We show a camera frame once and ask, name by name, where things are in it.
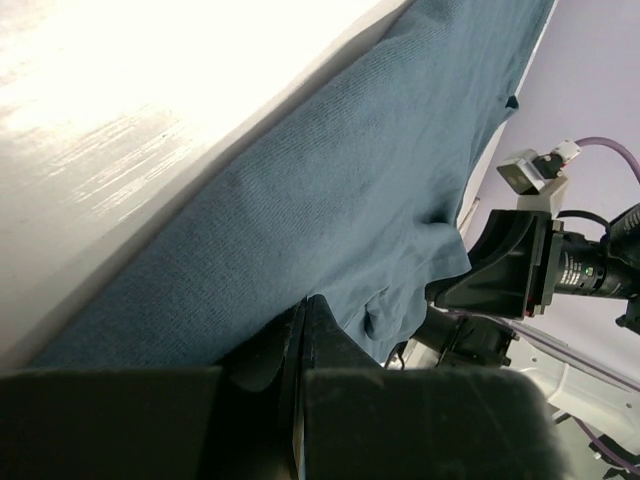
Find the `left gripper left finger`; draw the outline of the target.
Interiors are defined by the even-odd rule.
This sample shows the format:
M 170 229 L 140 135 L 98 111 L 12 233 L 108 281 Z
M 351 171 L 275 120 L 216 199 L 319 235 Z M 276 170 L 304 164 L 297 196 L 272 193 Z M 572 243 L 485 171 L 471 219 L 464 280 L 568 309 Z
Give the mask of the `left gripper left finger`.
M 1 379 L 5 479 L 296 479 L 296 305 L 221 362 Z

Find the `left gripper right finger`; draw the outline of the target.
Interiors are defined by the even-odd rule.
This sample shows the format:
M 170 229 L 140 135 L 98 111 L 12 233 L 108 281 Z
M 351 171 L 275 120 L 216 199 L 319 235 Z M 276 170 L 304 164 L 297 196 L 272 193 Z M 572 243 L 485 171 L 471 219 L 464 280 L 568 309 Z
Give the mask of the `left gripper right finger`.
M 540 390 L 506 369 L 385 370 L 305 302 L 304 463 L 308 479 L 567 479 Z

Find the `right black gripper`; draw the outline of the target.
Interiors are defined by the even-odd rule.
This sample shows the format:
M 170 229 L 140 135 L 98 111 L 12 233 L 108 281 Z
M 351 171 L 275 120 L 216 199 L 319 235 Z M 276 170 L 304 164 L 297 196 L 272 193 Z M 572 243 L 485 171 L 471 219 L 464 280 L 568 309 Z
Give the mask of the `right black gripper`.
M 560 219 L 579 218 L 604 228 L 598 241 L 577 232 L 556 232 L 559 250 L 549 256 L 551 294 L 609 298 L 627 302 L 617 326 L 639 331 L 639 206 L 611 221 L 583 210 L 564 210 Z M 472 268 L 464 275 L 429 283 L 428 302 L 440 309 L 523 319 L 537 300 L 532 280 L 550 227 L 541 211 L 493 210 L 469 252 Z

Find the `blue t-shirt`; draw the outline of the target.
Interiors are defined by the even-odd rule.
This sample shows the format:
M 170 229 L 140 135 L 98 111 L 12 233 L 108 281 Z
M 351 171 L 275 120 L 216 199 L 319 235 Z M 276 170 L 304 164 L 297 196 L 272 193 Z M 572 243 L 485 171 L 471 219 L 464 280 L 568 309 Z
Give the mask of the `blue t-shirt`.
M 549 1 L 417 1 L 218 173 L 32 361 L 210 365 L 324 296 L 376 361 L 465 273 L 457 217 Z

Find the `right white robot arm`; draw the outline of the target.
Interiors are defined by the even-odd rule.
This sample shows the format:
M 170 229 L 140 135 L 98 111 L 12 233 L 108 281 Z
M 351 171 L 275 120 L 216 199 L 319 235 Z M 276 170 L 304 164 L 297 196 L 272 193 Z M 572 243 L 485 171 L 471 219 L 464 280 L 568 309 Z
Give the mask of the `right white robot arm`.
M 471 270 L 426 289 L 427 318 L 402 366 L 502 367 L 527 376 L 583 430 L 610 479 L 639 475 L 639 386 L 528 327 L 557 295 L 621 300 L 618 327 L 639 329 L 639 210 L 603 222 L 592 241 L 567 212 L 495 210 L 470 250 Z

